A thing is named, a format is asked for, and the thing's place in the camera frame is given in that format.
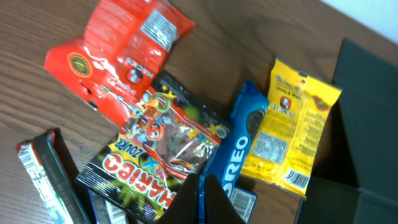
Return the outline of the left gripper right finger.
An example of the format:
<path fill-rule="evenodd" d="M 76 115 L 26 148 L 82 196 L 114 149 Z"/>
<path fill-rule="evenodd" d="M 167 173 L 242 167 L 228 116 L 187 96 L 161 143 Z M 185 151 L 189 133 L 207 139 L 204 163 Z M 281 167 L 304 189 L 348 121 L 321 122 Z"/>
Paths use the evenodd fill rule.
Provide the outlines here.
<path fill-rule="evenodd" d="M 206 224 L 245 224 L 238 215 L 220 182 L 214 174 L 206 178 L 205 184 Z"/>

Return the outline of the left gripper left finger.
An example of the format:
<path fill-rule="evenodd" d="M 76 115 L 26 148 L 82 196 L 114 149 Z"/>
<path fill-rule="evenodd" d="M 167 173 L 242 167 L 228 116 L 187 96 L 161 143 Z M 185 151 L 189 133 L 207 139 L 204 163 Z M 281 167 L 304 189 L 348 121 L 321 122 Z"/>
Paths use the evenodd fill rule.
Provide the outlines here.
<path fill-rule="evenodd" d="M 157 224 L 198 224 L 199 175 L 189 174 Z"/>

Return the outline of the blue Oreo pack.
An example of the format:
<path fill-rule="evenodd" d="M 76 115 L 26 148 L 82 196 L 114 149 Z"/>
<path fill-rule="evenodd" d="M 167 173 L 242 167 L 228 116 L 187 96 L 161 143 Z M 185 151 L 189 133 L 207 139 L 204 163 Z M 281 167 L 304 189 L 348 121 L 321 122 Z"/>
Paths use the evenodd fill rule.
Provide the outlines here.
<path fill-rule="evenodd" d="M 269 106 L 267 98 L 254 82 L 246 81 L 239 92 L 228 121 L 233 128 L 222 140 L 218 149 L 206 162 L 200 174 L 198 222 L 205 223 L 205 179 L 214 174 L 228 198 L 237 187 L 236 182 L 243 169 L 259 125 Z"/>

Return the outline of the Haribo candy bag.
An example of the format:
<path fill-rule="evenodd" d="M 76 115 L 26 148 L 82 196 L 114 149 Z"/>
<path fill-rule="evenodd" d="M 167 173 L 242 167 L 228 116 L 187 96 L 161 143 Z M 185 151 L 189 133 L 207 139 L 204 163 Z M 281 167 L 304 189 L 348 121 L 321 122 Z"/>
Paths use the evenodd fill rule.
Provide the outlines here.
<path fill-rule="evenodd" d="M 76 181 L 143 223 L 155 223 L 185 179 L 199 173 L 231 125 L 161 72 L 129 121 Z"/>

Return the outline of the black box container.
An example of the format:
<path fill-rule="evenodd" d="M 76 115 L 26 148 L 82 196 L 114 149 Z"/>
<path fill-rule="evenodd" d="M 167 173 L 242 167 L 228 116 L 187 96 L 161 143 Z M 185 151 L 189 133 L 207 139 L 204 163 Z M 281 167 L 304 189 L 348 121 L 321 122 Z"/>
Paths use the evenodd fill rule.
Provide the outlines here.
<path fill-rule="evenodd" d="M 333 82 L 342 90 L 333 152 L 295 221 L 397 223 L 397 66 L 345 39 Z"/>

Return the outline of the red snack bag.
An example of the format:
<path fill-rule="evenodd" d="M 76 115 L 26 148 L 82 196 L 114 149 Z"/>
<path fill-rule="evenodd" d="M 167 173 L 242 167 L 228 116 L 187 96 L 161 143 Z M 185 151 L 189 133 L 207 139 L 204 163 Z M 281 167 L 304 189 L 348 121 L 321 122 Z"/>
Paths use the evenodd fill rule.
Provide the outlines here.
<path fill-rule="evenodd" d="M 44 69 L 117 126 L 195 22 L 169 1 L 102 0 L 82 36 L 47 52 Z"/>

